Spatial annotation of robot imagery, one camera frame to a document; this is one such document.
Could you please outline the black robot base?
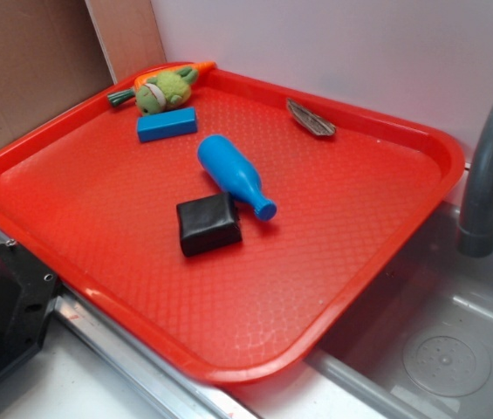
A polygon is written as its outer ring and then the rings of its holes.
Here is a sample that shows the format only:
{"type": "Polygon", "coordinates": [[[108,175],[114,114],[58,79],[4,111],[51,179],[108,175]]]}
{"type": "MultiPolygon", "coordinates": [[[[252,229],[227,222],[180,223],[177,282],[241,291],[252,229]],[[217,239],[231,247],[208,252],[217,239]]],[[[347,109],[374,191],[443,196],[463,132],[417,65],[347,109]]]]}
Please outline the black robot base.
{"type": "Polygon", "coordinates": [[[0,244],[0,381],[44,345],[58,275],[21,244],[0,244]]]}

